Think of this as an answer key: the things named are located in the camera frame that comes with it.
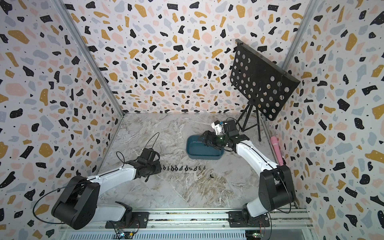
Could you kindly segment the teal plastic storage box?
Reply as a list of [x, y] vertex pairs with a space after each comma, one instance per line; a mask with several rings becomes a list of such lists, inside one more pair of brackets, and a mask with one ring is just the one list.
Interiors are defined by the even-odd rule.
[[199, 135], [188, 137], [186, 152], [189, 158], [194, 160], [219, 160], [224, 154], [224, 150], [206, 146], [199, 140]]

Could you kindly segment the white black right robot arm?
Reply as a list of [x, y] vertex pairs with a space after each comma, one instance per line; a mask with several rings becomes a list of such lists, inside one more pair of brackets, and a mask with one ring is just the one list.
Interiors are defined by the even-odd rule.
[[296, 195], [291, 170], [267, 158], [250, 138], [240, 134], [236, 121], [215, 121], [213, 131], [205, 131], [199, 140], [217, 150], [232, 151], [242, 157], [259, 175], [258, 196], [244, 205], [244, 219], [253, 219], [294, 202]]

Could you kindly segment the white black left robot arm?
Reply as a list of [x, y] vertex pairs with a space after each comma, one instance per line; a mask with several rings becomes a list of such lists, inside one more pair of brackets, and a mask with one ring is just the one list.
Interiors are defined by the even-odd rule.
[[74, 230], [96, 222], [105, 222], [108, 228], [129, 227], [134, 222], [132, 207], [119, 201], [113, 205], [98, 204], [100, 195], [125, 182], [148, 179], [160, 172], [160, 154], [152, 148], [144, 148], [140, 156], [122, 167], [88, 178], [73, 177], [51, 214]]

